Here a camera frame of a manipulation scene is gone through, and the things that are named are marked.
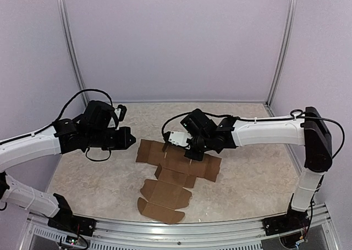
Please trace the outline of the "brown cardboard box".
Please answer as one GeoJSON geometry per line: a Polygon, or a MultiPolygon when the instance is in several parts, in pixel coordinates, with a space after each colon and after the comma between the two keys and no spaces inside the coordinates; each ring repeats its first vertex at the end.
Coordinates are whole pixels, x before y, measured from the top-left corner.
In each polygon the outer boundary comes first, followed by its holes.
{"type": "Polygon", "coordinates": [[[142,139],[136,162],[156,167],[155,178],[146,179],[140,189],[137,208],[141,215],[165,224],[177,224],[185,218],[180,210],[189,206],[198,178],[216,182],[222,159],[205,154],[202,161],[184,156],[179,147],[142,139]]]}

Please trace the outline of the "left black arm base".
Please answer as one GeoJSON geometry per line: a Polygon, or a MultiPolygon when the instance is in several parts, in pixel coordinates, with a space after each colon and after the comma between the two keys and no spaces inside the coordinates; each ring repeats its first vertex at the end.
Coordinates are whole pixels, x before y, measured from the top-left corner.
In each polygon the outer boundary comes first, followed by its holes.
{"type": "Polygon", "coordinates": [[[74,215],[63,196],[57,193],[54,193],[53,196],[58,201],[59,211],[54,217],[48,218],[47,225],[58,230],[91,237],[96,226],[96,220],[74,215]]]}

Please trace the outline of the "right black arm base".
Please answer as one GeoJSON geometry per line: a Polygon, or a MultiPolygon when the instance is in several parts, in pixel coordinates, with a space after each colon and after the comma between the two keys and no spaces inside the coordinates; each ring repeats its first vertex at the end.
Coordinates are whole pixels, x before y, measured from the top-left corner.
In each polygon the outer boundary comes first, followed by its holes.
{"type": "Polygon", "coordinates": [[[282,215],[264,218],[262,221],[266,236],[282,234],[285,232],[308,228],[310,218],[307,210],[299,212],[288,207],[287,212],[282,215]]]}

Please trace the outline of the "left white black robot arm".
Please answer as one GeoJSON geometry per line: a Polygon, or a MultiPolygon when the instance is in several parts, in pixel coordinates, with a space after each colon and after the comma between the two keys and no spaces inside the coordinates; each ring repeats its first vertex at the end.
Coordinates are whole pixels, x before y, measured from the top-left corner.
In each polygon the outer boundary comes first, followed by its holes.
{"type": "Polygon", "coordinates": [[[25,185],[7,170],[49,155],[64,155],[92,148],[112,153],[131,147],[136,138],[131,129],[119,126],[127,108],[91,101],[84,112],[73,119],[58,118],[43,129],[1,141],[1,202],[54,218],[64,230],[70,231],[77,219],[63,196],[41,192],[25,185]]]}

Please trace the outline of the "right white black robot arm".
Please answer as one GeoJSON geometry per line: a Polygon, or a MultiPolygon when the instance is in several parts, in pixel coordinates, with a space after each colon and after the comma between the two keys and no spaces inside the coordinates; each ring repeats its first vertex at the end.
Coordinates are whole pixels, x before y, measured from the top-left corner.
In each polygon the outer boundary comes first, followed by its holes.
{"type": "Polygon", "coordinates": [[[186,149],[185,156],[201,161],[204,153],[235,149],[248,145],[286,144],[305,147],[304,170],[293,194],[291,210],[281,218],[286,230],[293,230],[303,220],[318,184],[332,166],[332,138],[323,119],[313,107],[295,110],[288,116],[241,118],[223,115],[216,124],[200,109],[189,113],[181,125],[185,132],[172,132],[172,144],[186,149]]]}

